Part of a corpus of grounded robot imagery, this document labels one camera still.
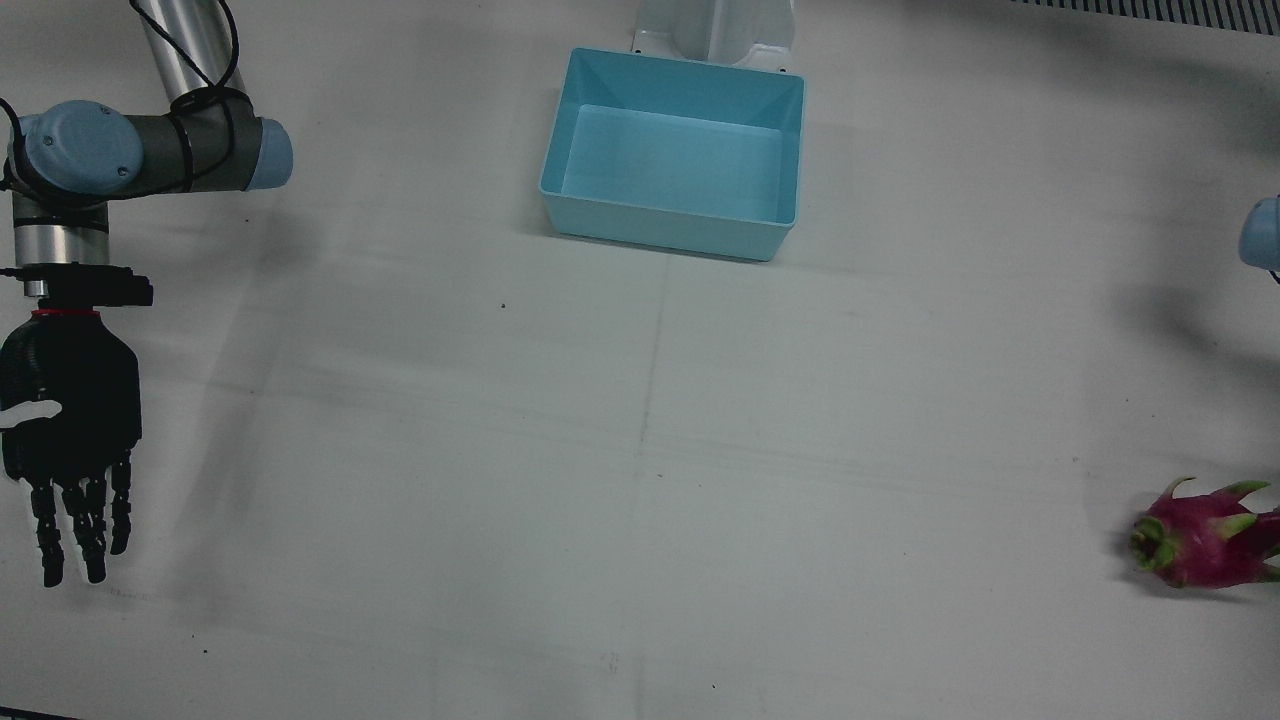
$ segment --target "robotic hand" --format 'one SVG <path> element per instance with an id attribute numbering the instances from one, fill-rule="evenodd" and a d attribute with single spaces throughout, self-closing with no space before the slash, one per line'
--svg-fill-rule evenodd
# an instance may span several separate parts
<path id="1" fill-rule="evenodd" d="M 279 187 L 293 168 L 284 128 L 255 117 L 241 87 L 239 41 L 225 0 L 129 5 L 143 20 L 169 113 L 122 115 L 73 100 L 19 118 L 0 100 L 13 124 L 0 190 L 13 192 L 18 265 L 0 274 L 20 279 L 38 299 L 32 318 L 0 346 L 0 427 L 13 425 L 0 445 L 5 473 L 31 486 L 45 587 L 61 582 L 64 565 L 54 487 L 91 583 L 106 578 L 108 484 L 111 555 L 124 551 L 132 528 L 129 455 L 142 437 L 138 360 L 95 307 L 151 305 L 152 288 L 110 264 L 108 201 Z M 58 410 L 14 418 L 41 404 Z"/>

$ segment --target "blue plastic bin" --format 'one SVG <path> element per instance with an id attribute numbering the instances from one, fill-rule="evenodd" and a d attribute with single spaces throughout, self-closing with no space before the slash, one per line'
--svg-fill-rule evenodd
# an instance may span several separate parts
<path id="1" fill-rule="evenodd" d="M 570 55 L 540 190 L 556 229 L 771 260 L 795 225 L 804 79 Z"/>

